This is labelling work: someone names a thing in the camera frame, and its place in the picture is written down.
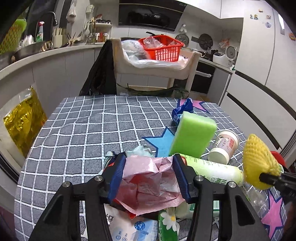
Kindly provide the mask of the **red plastic bag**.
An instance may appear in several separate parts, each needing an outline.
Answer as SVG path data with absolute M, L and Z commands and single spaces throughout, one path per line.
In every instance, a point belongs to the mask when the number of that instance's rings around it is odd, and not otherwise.
M 115 200 L 135 216 L 179 206 L 185 200 L 173 170 L 173 157 L 126 158 Z

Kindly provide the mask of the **green sponge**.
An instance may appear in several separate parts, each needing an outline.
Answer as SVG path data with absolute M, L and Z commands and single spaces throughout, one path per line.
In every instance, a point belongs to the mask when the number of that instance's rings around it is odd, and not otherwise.
M 171 143 L 169 155 L 179 153 L 200 158 L 216 130 L 217 124 L 213 119 L 184 111 Z

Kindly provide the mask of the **yellow foam fruit net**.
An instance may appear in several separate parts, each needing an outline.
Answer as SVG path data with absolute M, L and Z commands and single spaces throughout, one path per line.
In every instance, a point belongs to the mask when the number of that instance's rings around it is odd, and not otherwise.
M 255 134 L 250 134 L 243 149 L 244 180 L 258 190 L 266 190 L 272 186 L 259 180 L 261 173 L 279 177 L 283 166 L 278 163 L 267 145 Z

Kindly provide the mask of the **green white lotion bottle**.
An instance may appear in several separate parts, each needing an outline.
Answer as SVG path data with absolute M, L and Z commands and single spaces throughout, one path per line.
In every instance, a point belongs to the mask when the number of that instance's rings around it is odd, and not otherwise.
M 185 154 L 180 154 L 180 156 L 187 166 L 195 170 L 197 175 L 201 175 L 213 183 L 226 185 L 233 181 L 238 186 L 242 186 L 244 183 L 244 173 L 236 166 L 215 163 Z

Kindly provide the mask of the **white bandage box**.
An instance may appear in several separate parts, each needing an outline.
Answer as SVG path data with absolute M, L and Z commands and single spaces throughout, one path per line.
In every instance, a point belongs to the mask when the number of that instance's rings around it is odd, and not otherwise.
M 104 205 L 112 240 L 158 240 L 158 222 L 144 217 L 130 219 L 121 210 Z

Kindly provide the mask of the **green hand cream tube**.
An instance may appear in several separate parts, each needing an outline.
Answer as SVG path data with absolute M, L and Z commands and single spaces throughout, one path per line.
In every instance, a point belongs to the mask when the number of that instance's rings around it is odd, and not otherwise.
M 159 211 L 158 236 L 160 241 L 178 240 L 179 230 L 180 225 L 177 223 L 174 207 Z

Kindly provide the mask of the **clear plastic zip bag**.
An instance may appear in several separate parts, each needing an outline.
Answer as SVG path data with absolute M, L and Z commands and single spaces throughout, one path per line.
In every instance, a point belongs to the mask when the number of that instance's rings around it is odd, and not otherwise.
M 257 189 L 249 186 L 247 183 L 242 185 L 241 189 L 259 218 L 262 219 L 269 210 L 269 205 L 265 193 L 263 191 L 259 192 Z

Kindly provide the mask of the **white paper cup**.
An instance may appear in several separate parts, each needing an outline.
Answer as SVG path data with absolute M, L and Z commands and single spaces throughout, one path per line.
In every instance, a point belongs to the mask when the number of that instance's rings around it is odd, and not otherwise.
M 208 154 L 208 161 L 227 165 L 237 150 L 238 144 L 236 133 L 229 130 L 220 131 L 215 139 L 214 147 Z

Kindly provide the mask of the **white refrigerator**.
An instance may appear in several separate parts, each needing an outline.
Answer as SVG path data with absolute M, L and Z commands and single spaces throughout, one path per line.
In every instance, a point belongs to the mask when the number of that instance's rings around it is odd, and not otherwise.
M 222 18 L 243 18 L 235 71 L 221 107 L 244 135 L 282 152 L 295 135 L 295 39 L 266 1 L 229 1 Z

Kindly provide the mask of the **black jacket on cart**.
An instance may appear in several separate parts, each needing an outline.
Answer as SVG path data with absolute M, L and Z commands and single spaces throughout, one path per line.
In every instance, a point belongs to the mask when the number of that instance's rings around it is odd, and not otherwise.
M 116 93 L 112 41 L 107 40 L 92 65 L 79 95 L 116 95 Z

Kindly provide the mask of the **gold foil bag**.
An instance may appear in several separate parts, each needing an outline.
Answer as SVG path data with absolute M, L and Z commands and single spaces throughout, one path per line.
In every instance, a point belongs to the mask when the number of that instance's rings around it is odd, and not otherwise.
M 1 143 L 17 161 L 26 158 L 47 116 L 32 86 L 1 108 Z

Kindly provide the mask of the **white rice cooker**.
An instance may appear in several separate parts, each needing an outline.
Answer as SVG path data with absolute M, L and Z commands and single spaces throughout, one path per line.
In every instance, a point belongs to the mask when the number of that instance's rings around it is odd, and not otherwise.
M 236 47 L 227 46 L 225 53 L 216 52 L 213 55 L 213 62 L 230 69 L 234 65 L 237 54 L 238 51 Z

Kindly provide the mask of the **red plastic basket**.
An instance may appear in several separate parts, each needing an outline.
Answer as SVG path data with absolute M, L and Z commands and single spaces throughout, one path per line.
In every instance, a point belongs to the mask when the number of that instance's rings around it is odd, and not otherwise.
M 158 61 L 176 62 L 179 59 L 184 44 L 167 35 L 149 36 L 139 39 L 138 42 L 148 53 L 150 59 Z

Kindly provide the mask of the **black range hood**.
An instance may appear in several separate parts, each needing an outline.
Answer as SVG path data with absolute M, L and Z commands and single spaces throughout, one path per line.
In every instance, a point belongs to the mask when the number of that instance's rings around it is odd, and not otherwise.
M 119 1 L 118 24 L 174 31 L 186 6 L 181 1 Z

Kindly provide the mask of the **yellow green colander basket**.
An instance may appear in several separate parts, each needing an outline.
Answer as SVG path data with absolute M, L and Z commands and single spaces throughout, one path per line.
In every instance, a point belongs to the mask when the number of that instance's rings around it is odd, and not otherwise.
M 27 21 L 25 19 L 16 19 L 0 45 L 0 55 L 6 52 L 15 52 L 26 27 Z

